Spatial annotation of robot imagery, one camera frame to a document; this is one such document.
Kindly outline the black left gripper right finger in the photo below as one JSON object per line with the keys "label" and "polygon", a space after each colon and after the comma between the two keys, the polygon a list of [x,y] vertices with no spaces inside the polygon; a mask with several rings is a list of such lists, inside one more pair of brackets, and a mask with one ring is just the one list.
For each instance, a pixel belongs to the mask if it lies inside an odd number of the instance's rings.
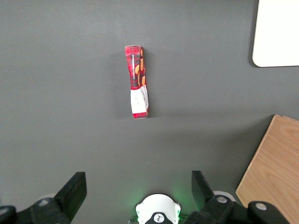
{"label": "black left gripper right finger", "polygon": [[192,171],[192,196],[197,210],[185,224],[287,224],[288,220],[272,204],[252,201],[247,208],[228,196],[216,195],[201,171]]}

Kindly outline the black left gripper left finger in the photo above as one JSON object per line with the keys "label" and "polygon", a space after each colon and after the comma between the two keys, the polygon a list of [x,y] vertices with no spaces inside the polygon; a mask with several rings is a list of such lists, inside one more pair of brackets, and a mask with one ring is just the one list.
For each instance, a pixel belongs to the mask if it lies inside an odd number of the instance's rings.
{"label": "black left gripper left finger", "polygon": [[70,224],[87,195],[85,172],[76,172],[54,195],[36,201],[25,210],[0,207],[2,224]]}

